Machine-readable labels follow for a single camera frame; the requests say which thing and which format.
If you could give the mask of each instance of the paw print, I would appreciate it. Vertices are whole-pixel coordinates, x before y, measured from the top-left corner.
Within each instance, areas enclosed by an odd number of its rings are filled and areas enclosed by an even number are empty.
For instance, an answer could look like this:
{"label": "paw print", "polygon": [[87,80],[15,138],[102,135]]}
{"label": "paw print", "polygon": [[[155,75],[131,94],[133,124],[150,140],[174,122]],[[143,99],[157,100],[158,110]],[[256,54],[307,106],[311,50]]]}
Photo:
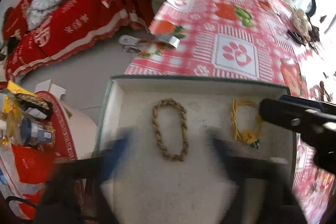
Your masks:
{"label": "paw print", "polygon": [[243,45],[238,45],[236,43],[230,42],[230,46],[223,46],[223,56],[227,60],[236,60],[237,65],[240,67],[245,67],[252,60],[251,57],[247,55],[247,50]]}

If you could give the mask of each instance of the red blanket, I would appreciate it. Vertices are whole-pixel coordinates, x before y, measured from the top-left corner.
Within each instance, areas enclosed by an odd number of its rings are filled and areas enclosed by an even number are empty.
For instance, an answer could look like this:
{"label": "red blanket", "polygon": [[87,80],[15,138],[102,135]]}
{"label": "red blanket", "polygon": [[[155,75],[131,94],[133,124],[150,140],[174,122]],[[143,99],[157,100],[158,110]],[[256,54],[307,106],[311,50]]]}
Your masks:
{"label": "red blanket", "polygon": [[8,80],[91,47],[121,25],[148,26],[154,16],[150,0],[68,0],[26,34],[25,15],[31,1],[21,0],[4,24],[5,40],[15,33],[22,37],[7,58]]}

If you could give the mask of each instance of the metal screw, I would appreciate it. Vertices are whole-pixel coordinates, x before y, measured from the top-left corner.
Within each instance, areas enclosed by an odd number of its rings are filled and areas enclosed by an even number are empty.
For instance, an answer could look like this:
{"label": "metal screw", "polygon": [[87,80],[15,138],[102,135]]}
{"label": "metal screw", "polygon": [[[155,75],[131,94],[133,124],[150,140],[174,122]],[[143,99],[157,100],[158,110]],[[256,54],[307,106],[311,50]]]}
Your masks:
{"label": "metal screw", "polygon": [[291,126],[296,127],[301,123],[299,118],[291,120]]}

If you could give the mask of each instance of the gray floor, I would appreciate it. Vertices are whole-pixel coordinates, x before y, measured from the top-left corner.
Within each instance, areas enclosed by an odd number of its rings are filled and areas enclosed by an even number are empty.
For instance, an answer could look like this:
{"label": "gray floor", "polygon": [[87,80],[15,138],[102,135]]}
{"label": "gray floor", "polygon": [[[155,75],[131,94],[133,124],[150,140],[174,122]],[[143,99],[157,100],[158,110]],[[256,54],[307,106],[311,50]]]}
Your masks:
{"label": "gray floor", "polygon": [[123,74],[134,57],[134,54],[121,50],[118,38],[122,34],[146,35],[144,30],[133,32],[124,27],[114,37],[97,41],[92,48],[60,63],[29,72],[20,85],[34,92],[38,83],[52,79],[55,85],[67,90],[63,99],[67,105],[81,110],[98,123],[108,79],[112,75]]}

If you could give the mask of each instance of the brown rope loop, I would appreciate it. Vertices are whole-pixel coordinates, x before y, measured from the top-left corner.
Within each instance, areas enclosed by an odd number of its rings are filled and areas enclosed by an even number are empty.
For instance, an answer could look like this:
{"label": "brown rope loop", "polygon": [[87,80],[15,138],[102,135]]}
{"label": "brown rope loop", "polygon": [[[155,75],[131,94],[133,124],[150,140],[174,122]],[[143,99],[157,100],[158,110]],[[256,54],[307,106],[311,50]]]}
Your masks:
{"label": "brown rope loop", "polygon": [[[178,111],[180,111],[183,147],[179,155],[169,154],[167,152],[167,147],[163,144],[163,138],[162,138],[162,134],[159,129],[157,117],[158,117],[158,112],[159,112],[158,110],[161,107],[165,107],[165,106],[172,106],[172,107],[175,107]],[[184,157],[188,154],[189,143],[188,143],[188,137],[187,137],[188,126],[186,122],[186,115],[185,115],[186,113],[187,113],[186,109],[179,102],[176,102],[172,98],[161,100],[160,102],[157,103],[157,105],[153,107],[152,124],[153,124],[153,129],[155,132],[156,145],[160,148],[161,154],[163,155],[163,157],[168,160],[184,161]]]}

